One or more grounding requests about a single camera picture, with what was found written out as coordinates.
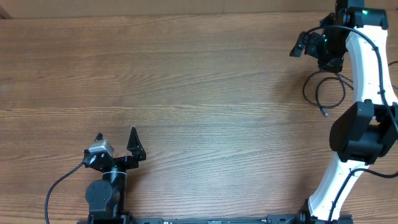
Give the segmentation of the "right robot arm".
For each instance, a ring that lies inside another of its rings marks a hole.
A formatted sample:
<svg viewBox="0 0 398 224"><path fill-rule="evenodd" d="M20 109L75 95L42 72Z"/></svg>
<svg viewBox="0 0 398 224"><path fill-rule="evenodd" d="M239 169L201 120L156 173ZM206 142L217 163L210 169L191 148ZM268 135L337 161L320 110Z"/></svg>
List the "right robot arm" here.
<svg viewBox="0 0 398 224"><path fill-rule="evenodd" d="M316 58L320 72L354 91L353 104L333 123L331 162L316 191L282 223L352 223L341 207L369 166L397 140L397 97L386 55L387 13L363 1L337 1L318 27L302 32L291 57Z"/></svg>

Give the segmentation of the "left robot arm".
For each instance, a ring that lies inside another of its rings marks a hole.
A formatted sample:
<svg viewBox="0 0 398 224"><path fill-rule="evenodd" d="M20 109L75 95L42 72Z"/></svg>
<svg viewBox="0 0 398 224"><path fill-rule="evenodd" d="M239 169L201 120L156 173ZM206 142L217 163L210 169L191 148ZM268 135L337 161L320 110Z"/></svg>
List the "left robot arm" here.
<svg viewBox="0 0 398 224"><path fill-rule="evenodd" d="M114 148L99 133L90 147L84 150L84 167L102 173L101 178L86 189L88 223L136 222L132 213L125 211L127 171L138 168L139 162L146 160L146 152L135 127L131 128L126 149L130 155L114 157Z"/></svg>

